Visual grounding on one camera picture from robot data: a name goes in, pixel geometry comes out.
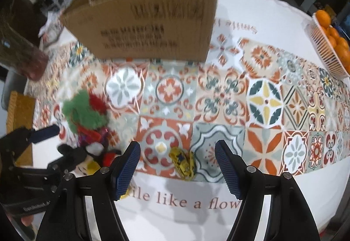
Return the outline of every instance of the yellow toy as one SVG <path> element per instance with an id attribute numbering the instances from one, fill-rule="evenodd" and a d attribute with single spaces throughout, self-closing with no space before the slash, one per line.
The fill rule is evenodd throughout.
<path id="1" fill-rule="evenodd" d="M 196 173 L 196 164 L 192 151 L 190 151 L 187 156 L 181 148 L 173 147 L 170 150 L 169 157 L 173 161 L 175 169 L 182 179 L 186 181 L 193 179 Z"/>

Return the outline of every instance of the blue gripper pad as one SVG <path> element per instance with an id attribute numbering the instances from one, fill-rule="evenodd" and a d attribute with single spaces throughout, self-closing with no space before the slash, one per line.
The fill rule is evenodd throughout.
<path id="1" fill-rule="evenodd" d="M 222 141 L 218 141 L 215 144 L 215 157 L 218 161 L 221 172 L 224 175 L 227 187 L 229 188 L 231 194 L 234 194 L 238 200 L 242 200 L 243 197 L 239 186 L 239 177 L 228 157 L 230 154 L 233 155 L 225 142 L 224 145 Z"/>
<path id="2" fill-rule="evenodd" d="M 112 173 L 112 183 L 115 188 L 114 200 L 119 200 L 129 187 L 136 166 L 140 160 L 141 148 L 139 143 L 132 141 Z"/>

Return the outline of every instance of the black mouse ear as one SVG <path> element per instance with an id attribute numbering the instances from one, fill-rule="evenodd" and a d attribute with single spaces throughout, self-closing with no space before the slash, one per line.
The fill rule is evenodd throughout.
<path id="1" fill-rule="evenodd" d="M 73 148 L 71 146 L 69 146 L 68 144 L 61 144 L 61 145 L 57 146 L 57 151 L 59 153 L 61 153 L 63 156 L 66 156 L 72 150 L 73 150 Z"/>

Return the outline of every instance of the cardboard box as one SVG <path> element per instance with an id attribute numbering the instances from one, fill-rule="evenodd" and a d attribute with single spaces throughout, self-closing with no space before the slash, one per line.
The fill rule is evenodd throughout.
<path id="1" fill-rule="evenodd" d="M 61 20 L 99 59 L 205 61 L 217 0 L 74 0 Z"/>

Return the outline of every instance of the floral tile pattern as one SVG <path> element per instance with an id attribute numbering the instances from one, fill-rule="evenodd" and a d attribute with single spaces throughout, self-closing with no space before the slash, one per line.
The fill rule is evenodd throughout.
<path id="1" fill-rule="evenodd" d="M 189 150 L 192 123 L 173 119 L 141 116 L 135 140 L 141 146 L 141 160 L 146 173 L 176 178 L 169 152 L 172 147 Z"/>
<path id="2" fill-rule="evenodd" d="M 242 158 L 261 172 L 278 175 L 283 149 L 283 132 L 277 129 L 246 129 Z"/>
<path id="3" fill-rule="evenodd" d="M 283 99 L 281 83 L 262 79 L 251 79 L 247 90 L 248 118 L 246 126 L 263 128 L 282 126 Z"/>
<path id="4" fill-rule="evenodd" d="M 305 169 L 306 173 L 321 168 L 324 144 L 325 138 L 323 131 L 310 131 Z"/>
<path id="5" fill-rule="evenodd" d="M 306 89 L 283 84 L 283 120 L 286 130 L 309 130 Z"/>
<path id="6" fill-rule="evenodd" d="M 325 131 L 326 114 L 323 93 L 307 90 L 310 131 Z"/>
<path id="7" fill-rule="evenodd" d="M 218 140 L 225 140 L 232 153 L 242 156 L 244 133 L 245 129 L 241 126 L 194 123 L 190 147 L 197 165 L 194 181 L 224 183 L 214 154 L 215 143 Z"/>
<path id="8" fill-rule="evenodd" d="M 265 77 L 279 82 L 281 72 L 278 65 L 278 53 L 273 46 L 264 45 L 249 39 L 242 39 L 239 46 L 244 53 L 241 64 L 251 78 Z"/>
<path id="9" fill-rule="evenodd" d="M 137 171 L 179 179 L 169 151 L 180 147 L 194 153 L 195 181 L 223 183 L 220 139 L 272 175 L 309 173 L 350 155 L 349 87 L 278 47 L 236 39 L 229 20 L 215 19 L 205 63 L 98 60 L 77 41 L 44 52 L 46 71 L 25 92 L 36 98 L 33 127 L 55 123 L 62 143 L 76 147 L 61 109 L 87 89 L 107 104 L 109 148 L 140 143 Z"/>
<path id="10" fill-rule="evenodd" d="M 304 174 L 308 139 L 308 131 L 284 132 L 280 173 L 289 172 L 292 175 Z"/>
<path id="11" fill-rule="evenodd" d="M 194 121 L 245 126 L 246 90 L 244 73 L 200 67 Z"/>
<path id="12" fill-rule="evenodd" d="M 140 114 L 193 122 L 198 67 L 150 64 Z"/>

